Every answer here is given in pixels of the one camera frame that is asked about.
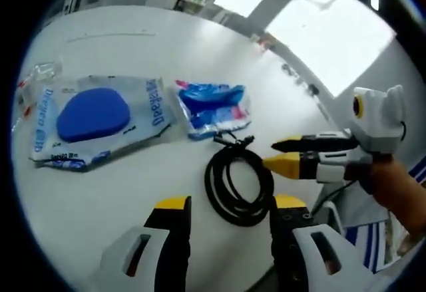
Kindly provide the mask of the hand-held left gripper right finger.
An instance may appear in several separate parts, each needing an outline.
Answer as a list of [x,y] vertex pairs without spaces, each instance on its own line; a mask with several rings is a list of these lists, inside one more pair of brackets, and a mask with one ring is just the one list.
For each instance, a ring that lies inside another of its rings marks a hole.
[[355,247],[297,197],[271,199],[271,236],[279,291],[365,291],[373,282]]

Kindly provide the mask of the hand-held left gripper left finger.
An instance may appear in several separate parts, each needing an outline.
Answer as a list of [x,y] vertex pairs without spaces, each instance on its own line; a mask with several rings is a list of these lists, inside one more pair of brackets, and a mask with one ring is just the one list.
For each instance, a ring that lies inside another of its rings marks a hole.
[[104,251],[100,291],[185,291],[190,257],[190,196],[158,202],[143,226],[130,228]]

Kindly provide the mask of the person's right hand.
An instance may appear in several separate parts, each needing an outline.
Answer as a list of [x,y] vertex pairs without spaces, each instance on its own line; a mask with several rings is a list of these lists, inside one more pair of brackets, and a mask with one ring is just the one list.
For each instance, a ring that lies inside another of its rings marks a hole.
[[380,156],[371,164],[349,164],[344,180],[358,182],[375,201],[386,208],[391,205],[395,160],[392,156]]

